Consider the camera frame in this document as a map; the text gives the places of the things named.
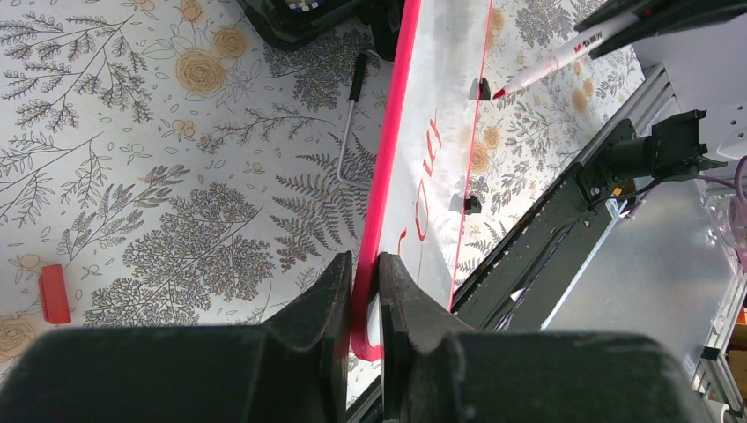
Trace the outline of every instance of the red block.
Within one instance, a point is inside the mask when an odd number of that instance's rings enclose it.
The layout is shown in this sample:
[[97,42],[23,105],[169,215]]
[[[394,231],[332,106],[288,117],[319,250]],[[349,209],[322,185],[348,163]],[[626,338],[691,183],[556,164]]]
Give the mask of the red block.
[[70,323],[70,305],[61,264],[41,268],[39,290],[44,320],[52,324]]

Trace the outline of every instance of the tablecloth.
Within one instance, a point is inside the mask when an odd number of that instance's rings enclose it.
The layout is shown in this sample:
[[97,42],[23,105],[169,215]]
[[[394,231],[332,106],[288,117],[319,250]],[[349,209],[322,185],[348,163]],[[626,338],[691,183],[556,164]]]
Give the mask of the tablecloth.
[[[492,86],[600,2],[494,3]],[[65,268],[69,326],[246,324],[302,293],[337,251],[355,255],[367,193],[334,173],[365,26],[288,53],[231,0],[0,6],[0,380],[55,328],[41,317],[44,265]],[[352,179],[371,177],[390,76],[371,55]],[[459,280],[641,80],[625,48],[483,104],[469,182],[484,211],[465,220]],[[348,368],[350,403],[379,363]]]

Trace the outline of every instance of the floral tablecloth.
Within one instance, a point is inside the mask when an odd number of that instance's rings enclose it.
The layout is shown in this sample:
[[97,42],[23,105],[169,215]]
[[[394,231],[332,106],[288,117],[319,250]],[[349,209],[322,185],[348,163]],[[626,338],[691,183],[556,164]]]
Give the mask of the floral tablecloth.
[[[600,3],[494,4],[497,87]],[[233,0],[0,0],[0,380],[42,333],[41,267],[72,326],[259,323],[359,245],[367,193],[334,177],[356,54],[344,24],[264,45]],[[373,171],[391,67],[369,58],[344,173]],[[463,280],[642,76],[627,48],[481,107]],[[352,358],[349,400],[379,372]]]

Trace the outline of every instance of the red handwriting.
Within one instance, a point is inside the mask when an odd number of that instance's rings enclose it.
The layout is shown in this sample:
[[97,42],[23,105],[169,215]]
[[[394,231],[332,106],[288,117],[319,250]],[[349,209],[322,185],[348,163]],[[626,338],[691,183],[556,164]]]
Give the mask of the red handwriting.
[[[430,208],[428,207],[428,195],[425,192],[425,178],[430,179],[433,177],[433,167],[436,162],[436,156],[440,148],[443,147],[441,141],[441,134],[436,125],[435,118],[429,122],[429,128],[425,130],[425,147],[427,149],[426,156],[423,158],[423,169],[425,173],[420,176],[418,182],[418,198],[415,200],[415,228],[418,231],[418,239],[420,242],[424,242],[428,235],[428,223]],[[433,139],[438,141],[438,146],[433,142]],[[420,218],[420,212],[423,211],[425,215],[424,219]],[[404,229],[399,235],[399,242],[397,243],[397,254],[400,255],[402,250],[402,241],[407,236],[407,229]]]

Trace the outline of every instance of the black handle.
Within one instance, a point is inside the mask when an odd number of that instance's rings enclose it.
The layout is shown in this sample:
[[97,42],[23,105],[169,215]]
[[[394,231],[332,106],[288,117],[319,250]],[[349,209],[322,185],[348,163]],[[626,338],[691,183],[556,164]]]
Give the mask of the black handle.
[[355,59],[355,70],[352,74],[351,95],[348,100],[358,101],[360,99],[360,89],[363,87],[363,77],[366,75],[366,62],[368,55],[361,53]]

